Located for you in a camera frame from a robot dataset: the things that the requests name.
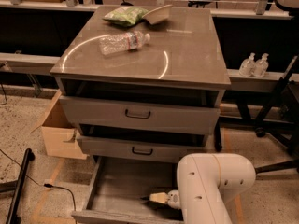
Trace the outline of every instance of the closed drawer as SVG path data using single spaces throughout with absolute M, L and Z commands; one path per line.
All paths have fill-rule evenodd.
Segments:
M 171 133 L 211 134 L 219 109 L 142 104 L 86 98 L 60 98 L 71 123 Z
M 85 154 L 172 163 L 178 163 L 188 153 L 203 152 L 201 147 L 161 145 L 85 136 L 78 139 L 78 144 Z

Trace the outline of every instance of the pump bottle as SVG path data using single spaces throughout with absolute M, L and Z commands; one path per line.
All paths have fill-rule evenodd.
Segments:
M 269 63 L 267 61 L 267 57 L 269 54 L 265 53 L 261 59 L 259 59 L 255 65 L 254 65 L 254 69 L 252 71 L 252 74 L 255 77 L 264 77 L 264 74 L 269 66 Z
M 243 77 L 250 77 L 252 69 L 254 68 L 254 53 L 251 53 L 250 56 L 243 61 L 240 66 L 239 74 Z

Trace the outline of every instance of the green chip bag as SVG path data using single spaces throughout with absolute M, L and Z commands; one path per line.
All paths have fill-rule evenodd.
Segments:
M 148 11 L 141 7 L 120 7 L 105 15 L 105 21 L 124 27 L 136 25 Z

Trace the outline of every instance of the plastic bottle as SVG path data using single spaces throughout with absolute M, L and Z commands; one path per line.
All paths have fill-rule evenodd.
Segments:
M 267 57 L 268 57 L 269 54 L 265 53 L 261 59 L 259 59 L 256 63 L 255 63 L 255 67 L 252 71 L 252 74 L 255 76 L 255 77 L 263 77 L 268 66 L 269 66 L 269 63 L 267 61 Z
M 239 74 L 243 77 L 250 77 L 252 75 L 252 69 L 254 68 L 254 53 L 243 61 L 239 68 Z
M 118 35 L 105 36 L 100 39 L 100 49 L 104 55 L 126 51 L 129 49 L 140 49 L 150 41 L 150 34 L 139 31 L 128 32 Z

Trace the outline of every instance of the cardboard box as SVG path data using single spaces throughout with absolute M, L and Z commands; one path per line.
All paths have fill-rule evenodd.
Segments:
M 36 128 L 41 127 L 49 156 L 84 160 L 87 155 L 82 153 L 77 143 L 78 131 L 67 121 L 59 103 L 60 96 L 61 93 L 57 91 Z

